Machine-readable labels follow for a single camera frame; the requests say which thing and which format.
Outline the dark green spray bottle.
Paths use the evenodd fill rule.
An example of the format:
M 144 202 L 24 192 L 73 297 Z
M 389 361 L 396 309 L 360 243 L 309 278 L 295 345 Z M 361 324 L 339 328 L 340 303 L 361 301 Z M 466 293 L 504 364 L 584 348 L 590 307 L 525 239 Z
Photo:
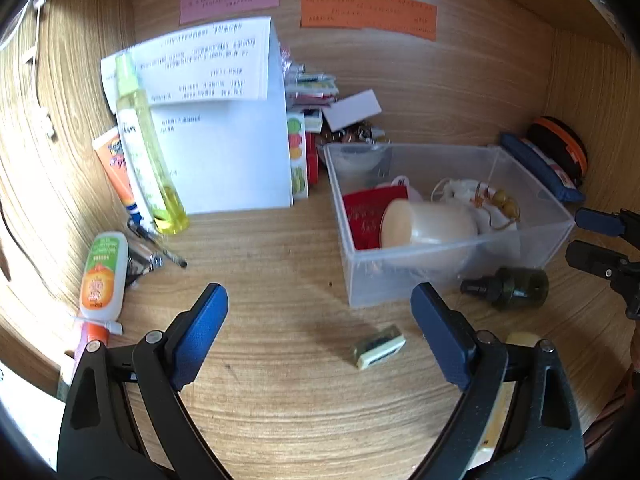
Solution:
M 460 284 L 463 295 L 488 301 L 499 311 L 539 308 L 549 293 L 548 275 L 542 269 L 507 268 Z

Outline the green bead charm with cord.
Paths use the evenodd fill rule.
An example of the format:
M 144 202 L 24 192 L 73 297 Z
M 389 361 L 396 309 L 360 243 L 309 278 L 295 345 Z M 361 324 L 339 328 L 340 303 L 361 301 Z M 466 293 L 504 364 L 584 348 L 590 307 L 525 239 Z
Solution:
M 492 188 L 485 182 L 478 182 L 474 191 L 473 204 L 478 209 L 484 209 L 491 214 L 489 206 L 497 209 L 510 224 L 519 222 L 521 219 L 521 208 L 513 197 L 506 194 L 503 188 Z

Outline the white drawstring cloth pouch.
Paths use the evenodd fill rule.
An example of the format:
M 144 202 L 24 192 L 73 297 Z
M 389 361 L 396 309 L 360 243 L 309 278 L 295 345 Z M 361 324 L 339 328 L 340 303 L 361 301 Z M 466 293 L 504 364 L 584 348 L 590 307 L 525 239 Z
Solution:
M 465 206 L 480 234 L 516 231 L 521 220 L 521 208 L 512 196 L 479 180 L 442 179 L 432 189 L 430 201 Z

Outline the small green white eraser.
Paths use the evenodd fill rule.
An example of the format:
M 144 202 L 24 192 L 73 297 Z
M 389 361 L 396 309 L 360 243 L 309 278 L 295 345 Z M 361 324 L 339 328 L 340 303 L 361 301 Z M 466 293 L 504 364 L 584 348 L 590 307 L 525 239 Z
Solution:
M 396 325 L 388 326 L 360 340 L 354 348 L 354 361 L 358 370 L 385 361 L 405 347 L 406 337 Z

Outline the pink macaron case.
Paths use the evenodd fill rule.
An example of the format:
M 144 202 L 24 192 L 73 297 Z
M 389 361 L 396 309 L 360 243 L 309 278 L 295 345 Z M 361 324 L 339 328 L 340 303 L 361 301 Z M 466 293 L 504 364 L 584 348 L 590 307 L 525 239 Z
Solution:
M 422 202 L 422 195 L 410 184 L 407 176 L 398 176 L 387 183 L 387 186 L 403 186 L 407 191 L 407 198 L 410 202 Z

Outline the cream lotion bottle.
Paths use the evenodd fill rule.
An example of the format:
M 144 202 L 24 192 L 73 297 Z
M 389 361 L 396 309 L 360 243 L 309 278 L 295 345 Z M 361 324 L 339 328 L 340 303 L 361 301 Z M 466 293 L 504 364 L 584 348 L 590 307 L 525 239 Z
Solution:
M 477 236 L 465 206 L 393 200 L 382 219 L 382 248 L 440 245 Z

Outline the clear plastic storage bin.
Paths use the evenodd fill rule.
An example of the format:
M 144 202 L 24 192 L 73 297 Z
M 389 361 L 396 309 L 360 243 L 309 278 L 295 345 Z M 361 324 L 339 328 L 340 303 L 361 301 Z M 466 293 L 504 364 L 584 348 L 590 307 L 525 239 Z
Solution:
M 348 303 L 443 292 L 502 266 L 542 268 L 575 222 L 503 148 L 330 144 L 328 166 Z

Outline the red fabric pouch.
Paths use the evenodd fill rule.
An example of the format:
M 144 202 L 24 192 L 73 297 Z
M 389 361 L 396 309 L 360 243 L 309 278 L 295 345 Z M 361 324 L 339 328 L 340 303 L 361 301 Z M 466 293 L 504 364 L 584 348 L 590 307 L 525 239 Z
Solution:
M 405 185 L 386 185 L 344 195 L 343 204 L 355 248 L 380 248 L 380 232 L 386 208 L 393 200 L 407 198 Z

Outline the blue patterned pouch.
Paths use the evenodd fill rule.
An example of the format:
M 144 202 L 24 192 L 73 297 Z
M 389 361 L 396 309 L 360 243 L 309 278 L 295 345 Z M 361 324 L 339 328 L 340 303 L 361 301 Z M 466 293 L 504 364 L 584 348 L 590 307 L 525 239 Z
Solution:
M 502 132 L 500 145 L 536 177 L 561 203 L 583 203 L 586 196 L 570 180 L 568 174 L 535 144 L 513 133 Z

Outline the black orange round case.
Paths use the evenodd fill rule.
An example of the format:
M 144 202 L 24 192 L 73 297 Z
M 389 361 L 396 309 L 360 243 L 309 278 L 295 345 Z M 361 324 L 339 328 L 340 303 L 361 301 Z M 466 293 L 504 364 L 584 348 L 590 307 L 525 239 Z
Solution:
M 569 125 L 552 116 L 540 116 L 528 126 L 525 137 L 556 162 L 576 188 L 582 186 L 589 166 L 588 152 Z

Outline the white orange cream tube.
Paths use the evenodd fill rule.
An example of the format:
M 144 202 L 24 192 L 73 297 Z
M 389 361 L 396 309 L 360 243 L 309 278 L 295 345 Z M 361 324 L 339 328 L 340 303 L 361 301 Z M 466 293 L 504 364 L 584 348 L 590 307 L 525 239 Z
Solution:
M 114 335 L 124 332 L 118 319 L 124 302 L 127 268 L 125 235 L 116 231 L 99 234 L 89 249 L 82 274 L 79 311 L 82 318 Z

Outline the white bowl with trinkets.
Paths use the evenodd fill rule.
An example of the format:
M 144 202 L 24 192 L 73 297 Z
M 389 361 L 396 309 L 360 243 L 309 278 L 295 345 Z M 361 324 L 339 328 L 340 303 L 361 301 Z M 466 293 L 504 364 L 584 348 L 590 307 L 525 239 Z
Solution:
M 383 129 L 360 122 L 335 132 L 323 130 L 316 140 L 316 149 L 326 164 L 329 144 L 349 144 L 349 148 L 341 148 L 333 156 L 334 167 L 338 174 L 358 174 L 380 166 L 385 158 L 385 145 L 389 143 Z

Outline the orange toothpaste tube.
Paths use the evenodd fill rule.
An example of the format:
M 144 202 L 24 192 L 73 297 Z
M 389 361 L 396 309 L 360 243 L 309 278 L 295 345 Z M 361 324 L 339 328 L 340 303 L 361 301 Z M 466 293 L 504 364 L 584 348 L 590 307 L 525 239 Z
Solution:
M 107 130 L 92 140 L 92 147 L 111 182 L 114 191 L 126 211 L 135 222 L 150 222 L 151 215 L 146 208 L 137 185 L 131 184 L 126 157 L 116 127 Z

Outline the stack of packets and cards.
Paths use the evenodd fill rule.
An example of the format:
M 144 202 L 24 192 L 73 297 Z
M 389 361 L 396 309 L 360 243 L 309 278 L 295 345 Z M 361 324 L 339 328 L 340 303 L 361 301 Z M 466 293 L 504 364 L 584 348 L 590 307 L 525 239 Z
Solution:
M 297 63 L 291 50 L 280 44 L 280 60 L 285 86 L 285 104 L 289 113 L 302 114 L 307 132 L 318 134 L 324 124 L 323 110 L 337 100 L 340 90 L 335 77 L 313 73 Z

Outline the orange paper note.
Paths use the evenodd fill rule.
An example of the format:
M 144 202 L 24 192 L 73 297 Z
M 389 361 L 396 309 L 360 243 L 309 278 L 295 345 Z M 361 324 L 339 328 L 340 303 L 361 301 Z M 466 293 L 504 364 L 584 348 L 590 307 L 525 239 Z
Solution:
M 300 0 L 300 26 L 370 28 L 435 41 L 437 6 L 418 0 Z

